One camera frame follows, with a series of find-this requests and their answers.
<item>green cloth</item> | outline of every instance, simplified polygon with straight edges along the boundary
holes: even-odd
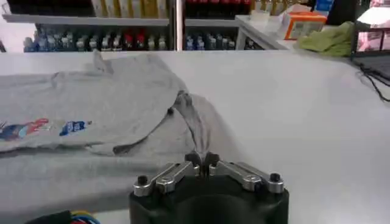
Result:
[[[332,57],[348,56],[351,53],[353,22],[345,22],[338,27],[313,31],[307,37],[298,39],[298,46]]]

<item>red bottle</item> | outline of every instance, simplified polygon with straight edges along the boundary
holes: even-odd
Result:
[[[220,17],[220,5],[219,0],[210,0],[208,17],[209,18],[218,18]]]
[[[135,49],[137,51],[144,51],[146,49],[145,46],[145,31],[140,30],[140,33],[136,36]]]
[[[250,0],[241,0],[241,10],[240,14],[249,15],[250,14]]]
[[[221,0],[221,16],[223,18],[230,17],[230,0]]]
[[[198,18],[207,18],[208,0],[198,0]]]
[[[230,2],[230,18],[233,18],[236,15],[239,15],[240,10],[241,10],[241,0],[232,0]]]
[[[196,0],[186,0],[185,1],[185,16],[187,18],[196,17]]]
[[[134,50],[133,36],[131,36],[131,34],[129,33],[125,33],[124,35],[124,50],[125,51]]]

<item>colorful wires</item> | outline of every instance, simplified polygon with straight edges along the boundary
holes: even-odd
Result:
[[[72,211],[71,224],[101,224],[96,218],[87,211]]]

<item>white table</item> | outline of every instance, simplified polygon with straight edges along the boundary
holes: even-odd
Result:
[[[360,82],[357,69],[290,51],[156,54],[215,106],[242,161],[281,173],[290,191],[289,223],[388,223],[390,108]],[[0,75],[80,70],[91,59],[0,54]],[[129,223],[127,210],[97,216]]]
[[[264,50],[286,50],[293,49],[296,41],[283,40],[277,35],[280,21],[276,16],[266,20],[250,20],[248,15],[236,15],[235,21],[238,24],[238,35],[236,50],[243,50],[246,38],[249,37]]]

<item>shelf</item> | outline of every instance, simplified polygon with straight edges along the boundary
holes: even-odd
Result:
[[[93,26],[167,26],[169,24],[168,19],[45,16],[9,13],[3,14],[2,17],[8,23]],[[234,19],[186,19],[185,24],[192,27],[238,27]]]
[[[67,24],[93,26],[167,26],[168,19],[141,18],[101,18],[101,17],[72,17],[44,16],[24,14],[3,14],[8,23],[38,23],[38,24]]]
[[[192,27],[238,27],[234,19],[186,19],[186,26]]]

